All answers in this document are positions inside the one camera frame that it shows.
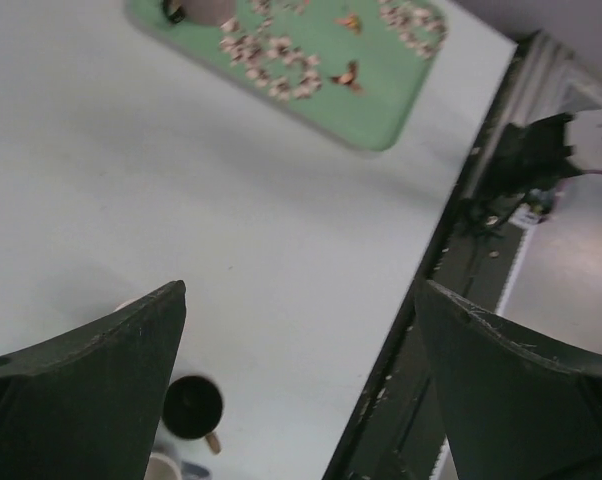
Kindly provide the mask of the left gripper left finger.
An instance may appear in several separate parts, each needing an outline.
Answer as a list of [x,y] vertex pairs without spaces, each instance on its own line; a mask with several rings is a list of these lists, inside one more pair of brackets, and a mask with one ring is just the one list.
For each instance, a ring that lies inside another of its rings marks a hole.
[[185,317],[183,281],[0,356],[0,479],[141,479]]

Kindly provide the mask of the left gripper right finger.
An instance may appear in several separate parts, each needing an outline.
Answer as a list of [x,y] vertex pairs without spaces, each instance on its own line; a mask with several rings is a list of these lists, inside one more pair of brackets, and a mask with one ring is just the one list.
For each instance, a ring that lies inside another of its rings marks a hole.
[[602,479],[602,355],[454,295],[434,335],[461,479]]

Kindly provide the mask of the small blue-grey cup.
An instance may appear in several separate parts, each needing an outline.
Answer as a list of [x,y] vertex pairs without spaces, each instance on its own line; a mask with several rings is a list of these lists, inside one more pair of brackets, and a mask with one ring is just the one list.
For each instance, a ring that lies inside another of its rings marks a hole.
[[148,460],[144,480],[211,480],[211,472],[200,465],[175,460],[153,452]]

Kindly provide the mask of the brown striped cup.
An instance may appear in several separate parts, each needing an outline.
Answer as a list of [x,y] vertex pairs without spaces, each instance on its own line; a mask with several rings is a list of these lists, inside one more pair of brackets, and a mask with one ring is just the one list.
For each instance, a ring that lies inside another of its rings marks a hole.
[[222,393],[211,379],[185,375],[168,387],[161,419],[166,429],[182,440],[203,439],[213,455],[222,451],[216,433],[223,413]]

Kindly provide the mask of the mauve upside-down mug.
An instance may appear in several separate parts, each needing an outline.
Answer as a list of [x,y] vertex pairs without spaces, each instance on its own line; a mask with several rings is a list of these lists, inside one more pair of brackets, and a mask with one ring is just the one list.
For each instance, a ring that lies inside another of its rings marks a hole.
[[172,24],[184,20],[203,26],[221,26],[236,13],[235,0],[162,0],[164,17]]

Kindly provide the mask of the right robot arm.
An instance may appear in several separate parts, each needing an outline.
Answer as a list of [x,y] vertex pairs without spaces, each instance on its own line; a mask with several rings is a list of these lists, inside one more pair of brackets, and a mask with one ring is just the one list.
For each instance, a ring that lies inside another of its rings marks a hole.
[[507,125],[480,191],[490,199],[514,196],[586,174],[602,175],[602,109]]

